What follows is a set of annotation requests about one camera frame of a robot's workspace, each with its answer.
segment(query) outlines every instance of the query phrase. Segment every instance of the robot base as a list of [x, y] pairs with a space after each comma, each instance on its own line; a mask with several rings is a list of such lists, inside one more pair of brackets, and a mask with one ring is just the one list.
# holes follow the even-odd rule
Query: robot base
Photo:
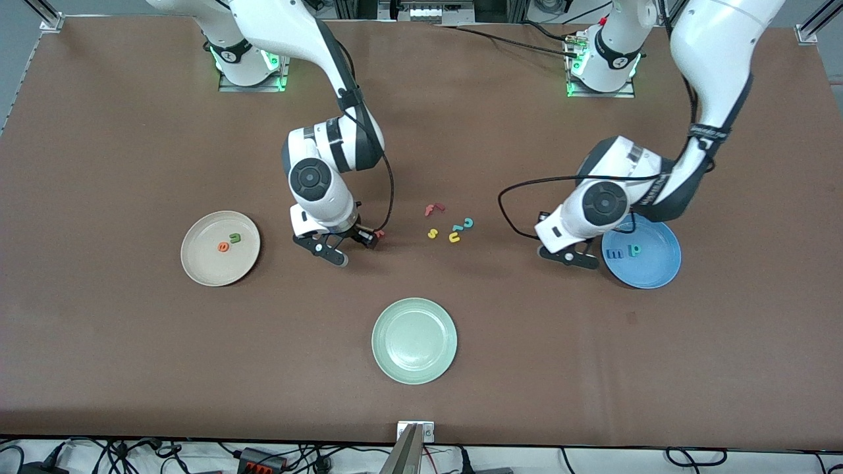
[[220, 73], [217, 90], [219, 92], [284, 92], [287, 89], [287, 74], [290, 70], [290, 58], [269, 53], [263, 54], [265, 54], [267, 61], [274, 61], [276, 64], [273, 64], [273, 66], [277, 65], [278, 67], [266, 79], [255, 85], [239, 86], [229, 81], [225, 75]]
[[[585, 36], [585, 31], [578, 31], [577, 38], [582, 39]], [[588, 54], [588, 50], [583, 49], [582, 44], [563, 43], [563, 50], [566, 52], [575, 52], [580, 57]], [[573, 74], [575, 69], [583, 66], [583, 60], [580, 58], [565, 57], [565, 83], [568, 97], [613, 97], [622, 99], [635, 99], [635, 86], [632, 83], [632, 77], [626, 80], [626, 83], [620, 89], [614, 92], [599, 92], [589, 88], [583, 83], [580, 78]]]

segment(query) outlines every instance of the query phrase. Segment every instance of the blue plate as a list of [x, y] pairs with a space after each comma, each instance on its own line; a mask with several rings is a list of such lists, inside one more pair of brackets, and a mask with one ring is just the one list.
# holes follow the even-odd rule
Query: blue plate
[[[661, 222], [635, 216], [635, 232], [611, 230], [603, 236], [603, 258], [618, 279], [635, 288], [662, 287], [676, 277], [682, 266], [682, 249], [676, 235]], [[618, 229], [632, 230], [632, 217], [626, 216]]]

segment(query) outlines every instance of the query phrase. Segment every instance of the plate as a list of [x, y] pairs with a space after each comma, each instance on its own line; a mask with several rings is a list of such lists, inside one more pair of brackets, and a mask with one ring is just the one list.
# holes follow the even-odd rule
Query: plate
[[420, 385], [444, 374], [457, 353], [457, 328], [442, 306], [424, 298], [396, 301], [372, 331], [374, 360], [393, 380]]
[[[636, 214], [635, 222], [632, 234], [614, 230], [604, 234], [602, 247], [606, 266], [631, 287], [662, 287], [676, 277], [682, 266], [679, 241], [663, 222], [650, 222], [640, 214]], [[632, 230], [631, 216], [626, 216], [618, 229]]]
[[[239, 234], [239, 241], [232, 238]], [[227, 244], [221, 251], [219, 246]], [[218, 211], [199, 219], [181, 242], [181, 266], [194, 282], [221, 287], [240, 280], [260, 252], [260, 233], [252, 219], [235, 211]]]

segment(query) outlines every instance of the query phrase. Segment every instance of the green plate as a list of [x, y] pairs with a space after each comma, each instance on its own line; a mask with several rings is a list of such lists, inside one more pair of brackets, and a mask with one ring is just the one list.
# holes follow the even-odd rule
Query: green plate
[[389, 377], [419, 385], [448, 370], [457, 353], [457, 328], [448, 312], [424, 298], [396, 301], [372, 331], [374, 360]]

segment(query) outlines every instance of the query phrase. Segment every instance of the metal mounting plate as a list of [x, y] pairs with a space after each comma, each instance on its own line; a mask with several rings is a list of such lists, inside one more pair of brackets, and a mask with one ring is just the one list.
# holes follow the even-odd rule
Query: metal mounting plate
[[262, 82], [252, 86], [239, 86], [229, 81], [222, 74], [219, 75], [220, 92], [284, 92], [287, 88], [287, 74], [290, 71], [290, 58], [278, 57], [281, 66], [266, 77]]
[[396, 431], [395, 439], [401, 437], [401, 434], [404, 433], [404, 429], [407, 428], [408, 424], [421, 424], [424, 427], [424, 442], [432, 443], [433, 442], [433, 422], [421, 422], [421, 421], [405, 421], [405, 422], [398, 422], [398, 429]]
[[[568, 45], [567, 43], [564, 43], [563, 46], [564, 51], [576, 52], [577, 54], [580, 54], [579, 51], [577, 51], [574, 47]], [[571, 69], [573, 68], [574, 62], [578, 62], [578, 59], [570, 57], [565, 58], [565, 83], [568, 97], [609, 97], [615, 99], [635, 99], [635, 85], [632, 82], [632, 78], [627, 79], [624, 86], [614, 92], [598, 92], [594, 89], [589, 88], [577, 76], [571, 74]]]

